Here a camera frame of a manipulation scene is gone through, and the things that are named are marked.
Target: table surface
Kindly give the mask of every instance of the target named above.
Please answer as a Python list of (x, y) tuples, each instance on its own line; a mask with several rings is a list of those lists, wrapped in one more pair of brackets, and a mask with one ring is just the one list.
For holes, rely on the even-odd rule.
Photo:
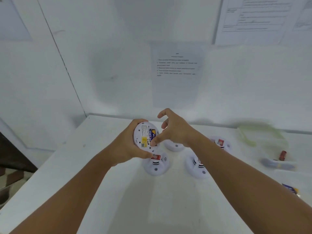
[[(88, 116), (31, 179), (0, 210), (0, 233), (7, 234), (65, 185), (107, 146), (131, 120)], [(152, 122), (160, 129), (160, 122)], [(221, 136), (232, 154), (274, 178), (255, 159), (255, 150), (236, 129), (193, 125), (205, 136)], [(283, 133), (300, 172), (312, 173), (312, 135)], [(209, 177), (197, 180), (185, 169), (186, 148), (170, 155), (162, 176), (147, 174), (134, 158), (109, 170), (95, 194), (78, 233), (252, 233)]]

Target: white wall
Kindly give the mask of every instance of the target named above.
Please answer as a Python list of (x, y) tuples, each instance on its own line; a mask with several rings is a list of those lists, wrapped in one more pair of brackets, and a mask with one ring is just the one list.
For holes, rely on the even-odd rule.
[[(39, 2), (86, 113), (155, 120), (148, 41), (212, 43), (221, 0)], [(311, 46), (211, 47), (196, 103), (179, 114), (199, 124), (253, 120), (312, 131)]]
[(0, 41), (0, 118), (27, 149), (55, 150), (85, 114), (37, 0), (13, 1), (33, 41)]

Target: finger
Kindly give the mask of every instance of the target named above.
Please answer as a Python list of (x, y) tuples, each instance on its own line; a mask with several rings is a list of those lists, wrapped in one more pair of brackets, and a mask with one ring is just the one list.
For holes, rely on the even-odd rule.
[(142, 122), (148, 122), (148, 120), (146, 120), (146, 119), (134, 119), (134, 120), (132, 120), (132, 122), (129, 124), (129, 128), (131, 128), (131, 129), (135, 129), (136, 128), (136, 126), (138, 125), (138, 124), (140, 124), (140, 123), (142, 123)]
[(138, 147), (133, 148), (132, 157), (140, 157), (140, 158), (151, 158), (153, 154), (150, 152), (139, 149)]
[(170, 108), (166, 108), (165, 110), (162, 110), (159, 114), (158, 114), (158, 118), (162, 118), (164, 115), (167, 115), (168, 117), (170, 117), (170, 115), (174, 113)]
[(164, 141), (165, 139), (169, 139), (169, 134), (167, 130), (164, 130), (162, 133), (160, 133), (158, 136), (152, 139), (151, 146), (156, 146), (157, 144)]
[(161, 125), (161, 128), (162, 129), (166, 129), (166, 127), (168, 126), (168, 123), (169, 123), (169, 118), (167, 118), (167, 120), (165, 120), (162, 125)]

